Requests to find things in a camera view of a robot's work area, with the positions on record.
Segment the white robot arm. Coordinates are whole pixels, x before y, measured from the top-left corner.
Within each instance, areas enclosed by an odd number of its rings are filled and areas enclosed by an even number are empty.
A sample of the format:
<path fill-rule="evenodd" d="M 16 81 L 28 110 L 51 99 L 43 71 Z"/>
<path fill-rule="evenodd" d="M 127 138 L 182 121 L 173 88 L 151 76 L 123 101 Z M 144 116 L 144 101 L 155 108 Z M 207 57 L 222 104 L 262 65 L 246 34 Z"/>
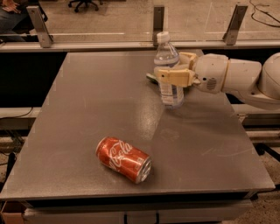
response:
<path fill-rule="evenodd" d="M 201 92 L 223 92 L 260 109 L 280 109 L 280 53 L 264 63 L 220 54 L 182 52 L 175 66 L 157 66 L 157 80 Z"/>

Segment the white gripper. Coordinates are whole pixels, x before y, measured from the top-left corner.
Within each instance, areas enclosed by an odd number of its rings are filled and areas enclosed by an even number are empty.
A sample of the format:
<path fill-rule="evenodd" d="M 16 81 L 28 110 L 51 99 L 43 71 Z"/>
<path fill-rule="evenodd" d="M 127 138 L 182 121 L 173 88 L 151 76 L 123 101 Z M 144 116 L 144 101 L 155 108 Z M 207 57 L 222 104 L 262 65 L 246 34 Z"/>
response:
<path fill-rule="evenodd" d="M 228 57 L 219 54 L 181 52 L 179 66 L 156 66 L 155 75 L 160 83 L 187 88 L 194 85 L 198 90 L 211 94 L 221 91 L 228 70 Z"/>

